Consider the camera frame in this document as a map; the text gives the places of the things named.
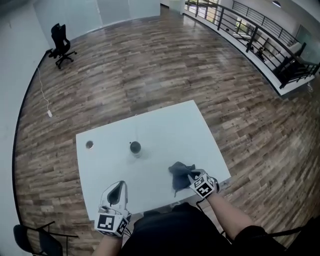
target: metal railing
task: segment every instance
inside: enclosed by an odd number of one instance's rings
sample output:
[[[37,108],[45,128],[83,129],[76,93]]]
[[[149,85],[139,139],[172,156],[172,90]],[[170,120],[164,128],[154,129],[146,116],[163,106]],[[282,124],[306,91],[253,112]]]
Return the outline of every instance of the metal railing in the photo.
[[[300,58],[305,44],[297,44],[300,48],[293,53],[264,27],[223,5],[210,0],[186,0],[184,8],[195,17],[212,23],[217,30],[229,33],[246,47],[247,53],[254,53],[281,82],[280,89],[288,83],[314,75],[320,68],[320,63],[310,63]]]
[[[293,35],[291,35],[288,31],[286,31],[283,27],[279,26],[273,20],[264,16],[260,12],[254,9],[251,9],[250,7],[242,3],[239,3],[237,1],[233,1],[232,9],[235,12],[244,15],[250,20],[256,22],[261,27],[268,30],[275,37],[282,40],[288,47],[298,42],[298,40]]]

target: desk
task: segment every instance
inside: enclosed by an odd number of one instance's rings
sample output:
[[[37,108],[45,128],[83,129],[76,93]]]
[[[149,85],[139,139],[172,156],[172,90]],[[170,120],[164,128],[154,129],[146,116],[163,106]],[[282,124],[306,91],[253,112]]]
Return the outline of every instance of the desk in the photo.
[[[91,149],[86,148],[93,142]],[[136,158],[130,142],[142,151]],[[220,183],[230,177],[226,163],[196,103],[168,106],[76,135],[76,151],[86,210],[94,220],[101,195],[117,181],[128,189],[127,209],[141,213],[193,196],[191,189],[172,188],[168,167],[195,164]]]

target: black chair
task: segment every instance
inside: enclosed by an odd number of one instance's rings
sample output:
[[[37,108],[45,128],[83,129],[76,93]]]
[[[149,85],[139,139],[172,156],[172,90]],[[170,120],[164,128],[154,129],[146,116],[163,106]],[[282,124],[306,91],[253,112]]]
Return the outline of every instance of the black chair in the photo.
[[[69,57],[71,54],[77,54],[76,51],[70,52],[66,54],[70,50],[70,41],[67,39],[66,36],[66,25],[60,26],[59,23],[54,25],[51,29],[51,37],[55,44],[55,49],[50,51],[49,57],[56,58],[59,56],[60,58],[58,61],[55,62],[55,64],[58,66],[59,69],[61,69],[61,63],[64,60],[70,60],[73,62],[74,60]]]
[[[33,255],[44,255],[44,256],[63,256],[63,247],[61,243],[56,240],[53,236],[60,236],[66,238],[66,255],[68,256],[68,238],[78,238],[77,235],[58,234],[50,232],[50,225],[55,223],[52,221],[44,226],[37,229],[27,227],[24,225],[16,225],[13,228],[13,234],[16,244],[24,251]],[[39,233],[40,248],[42,251],[34,252],[27,236],[28,230],[36,231]]]

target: hardwood floor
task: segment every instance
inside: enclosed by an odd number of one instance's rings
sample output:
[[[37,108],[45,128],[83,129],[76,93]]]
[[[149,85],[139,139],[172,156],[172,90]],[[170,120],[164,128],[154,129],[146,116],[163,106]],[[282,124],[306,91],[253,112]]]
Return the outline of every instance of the hardwood floor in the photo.
[[[227,41],[166,8],[160,17],[113,25],[71,43],[78,52],[73,63],[59,70],[46,58],[39,68],[53,117],[38,74],[23,106],[15,158],[23,224],[56,221],[50,230],[79,236],[70,239],[69,254],[90,255],[101,236],[82,195],[76,134],[188,100],[199,107],[230,171],[221,193],[232,204],[268,232],[319,215],[316,86],[312,94],[280,98]],[[293,238],[279,241],[287,246]]]

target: black shirt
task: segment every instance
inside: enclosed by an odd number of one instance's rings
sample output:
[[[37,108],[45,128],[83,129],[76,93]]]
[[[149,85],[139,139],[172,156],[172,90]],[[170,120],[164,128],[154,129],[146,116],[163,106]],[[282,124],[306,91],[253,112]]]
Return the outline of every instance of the black shirt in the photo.
[[[172,212],[145,215],[138,220],[119,255],[202,256],[234,251],[275,253],[285,249],[273,238],[261,237],[265,234],[262,227],[249,226],[230,244],[204,213],[184,203]]]

